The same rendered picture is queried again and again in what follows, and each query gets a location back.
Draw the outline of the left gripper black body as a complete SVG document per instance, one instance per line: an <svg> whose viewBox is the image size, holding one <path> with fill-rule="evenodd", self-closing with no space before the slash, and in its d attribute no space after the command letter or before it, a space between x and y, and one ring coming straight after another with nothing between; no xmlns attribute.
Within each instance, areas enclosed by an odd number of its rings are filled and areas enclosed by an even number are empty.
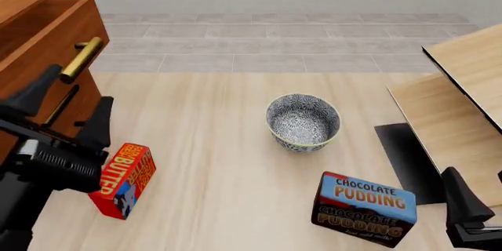
<svg viewBox="0 0 502 251"><path fill-rule="evenodd" d="M101 189L109 142L67 137L8 115L0 115L0 131L18 137L0 165L1 176L14 173L22 181L56 191L71 189L90 194Z"/></svg>

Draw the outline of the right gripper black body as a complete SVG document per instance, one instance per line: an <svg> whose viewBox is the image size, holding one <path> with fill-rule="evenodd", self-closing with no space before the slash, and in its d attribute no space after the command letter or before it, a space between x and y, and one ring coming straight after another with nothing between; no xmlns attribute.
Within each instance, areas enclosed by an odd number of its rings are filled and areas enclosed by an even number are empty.
<svg viewBox="0 0 502 251"><path fill-rule="evenodd" d="M483 222L456 223L448 219L446 234L454 248L502 250L502 224L486 226Z"/></svg>

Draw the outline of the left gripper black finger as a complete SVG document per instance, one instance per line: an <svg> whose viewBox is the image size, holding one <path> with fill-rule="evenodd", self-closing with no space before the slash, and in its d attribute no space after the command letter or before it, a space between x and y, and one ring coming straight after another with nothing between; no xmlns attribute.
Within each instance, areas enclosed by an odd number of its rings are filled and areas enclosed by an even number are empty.
<svg viewBox="0 0 502 251"><path fill-rule="evenodd" d="M110 119L113 102L114 98L111 96L102 96L100 98L91 116L89 116L84 126L75 135L75 140L82 146L92 148L96 151L102 151L110 147Z"/></svg>
<svg viewBox="0 0 502 251"><path fill-rule="evenodd" d="M0 100L0 117L26 118L37 116L45 95L60 76L62 67L52 64L34 81L5 100Z"/></svg>

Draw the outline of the closed wooden drawer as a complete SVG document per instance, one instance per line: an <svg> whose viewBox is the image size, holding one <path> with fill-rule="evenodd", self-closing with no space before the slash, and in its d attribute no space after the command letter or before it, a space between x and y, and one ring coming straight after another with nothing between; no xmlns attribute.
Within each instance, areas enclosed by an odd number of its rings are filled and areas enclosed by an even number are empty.
<svg viewBox="0 0 502 251"><path fill-rule="evenodd" d="M89 70L83 71L74 85L79 86L78 92L50 126L51 130L69 137L74 137L80 130L74 123L85 121L92 114L101 98L100 91ZM39 125L48 121L51 114L70 90L71 85L62 83L59 80L55 81L47 93L38 115L30 118L30 120ZM17 141L18 137L0 130L0 165L5 161L7 154L13 149Z"/></svg>

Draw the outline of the open wooden drawer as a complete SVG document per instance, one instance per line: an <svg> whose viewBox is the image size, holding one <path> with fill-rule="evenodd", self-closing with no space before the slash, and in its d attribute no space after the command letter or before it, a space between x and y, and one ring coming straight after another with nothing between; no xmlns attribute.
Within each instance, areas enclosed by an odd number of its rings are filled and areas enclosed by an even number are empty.
<svg viewBox="0 0 502 251"><path fill-rule="evenodd" d="M66 67L77 43L109 43L95 0L45 0L0 27L0 99L23 88L47 67Z"/></svg>

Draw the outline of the wooden cabinet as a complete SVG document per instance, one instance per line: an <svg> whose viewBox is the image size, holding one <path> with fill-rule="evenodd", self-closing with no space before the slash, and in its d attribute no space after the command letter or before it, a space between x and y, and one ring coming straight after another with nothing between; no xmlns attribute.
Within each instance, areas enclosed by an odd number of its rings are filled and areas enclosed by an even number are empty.
<svg viewBox="0 0 502 251"><path fill-rule="evenodd" d="M4 27L5 25L9 24L10 22L13 22L18 17L27 13L27 11L30 10L31 8L34 8L35 6L42 3L42 1L45 1L45 0L0 0L0 27Z"/></svg>

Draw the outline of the red butter box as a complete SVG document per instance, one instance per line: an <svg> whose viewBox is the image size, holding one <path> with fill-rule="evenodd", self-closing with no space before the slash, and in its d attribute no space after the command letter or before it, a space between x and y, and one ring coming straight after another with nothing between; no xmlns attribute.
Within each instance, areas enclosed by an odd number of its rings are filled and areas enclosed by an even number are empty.
<svg viewBox="0 0 502 251"><path fill-rule="evenodd" d="M126 220L155 171L149 147L123 144L102 171L101 189L88 196L103 215Z"/></svg>

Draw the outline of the pale wood panel stand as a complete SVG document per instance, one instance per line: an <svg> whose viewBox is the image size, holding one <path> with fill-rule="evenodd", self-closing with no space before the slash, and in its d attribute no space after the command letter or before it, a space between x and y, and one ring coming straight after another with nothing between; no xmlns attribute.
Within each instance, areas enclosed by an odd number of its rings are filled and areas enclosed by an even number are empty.
<svg viewBox="0 0 502 251"><path fill-rule="evenodd" d="M434 171L456 168L487 206L502 206L502 24L423 52L440 72L388 92Z"/></svg>

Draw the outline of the chocolate pudding box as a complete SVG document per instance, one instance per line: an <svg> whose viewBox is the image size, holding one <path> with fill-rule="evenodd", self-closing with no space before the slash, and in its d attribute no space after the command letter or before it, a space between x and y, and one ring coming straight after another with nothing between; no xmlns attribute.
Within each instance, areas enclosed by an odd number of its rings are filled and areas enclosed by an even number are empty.
<svg viewBox="0 0 502 251"><path fill-rule="evenodd" d="M311 222L395 248L417 222L416 196L410 191L324 172Z"/></svg>

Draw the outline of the blue patterned bowl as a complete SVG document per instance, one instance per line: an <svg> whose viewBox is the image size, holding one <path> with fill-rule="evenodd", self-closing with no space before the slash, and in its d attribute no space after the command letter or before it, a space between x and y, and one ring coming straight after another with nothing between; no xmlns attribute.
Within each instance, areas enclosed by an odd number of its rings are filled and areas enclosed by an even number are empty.
<svg viewBox="0 0 502 251"><path fill-rule="evenodd" d="M266 110L266 123L276 142L289 151L323 149L339 133L339 111L319 97L303 93L282 95Z"/></svg>

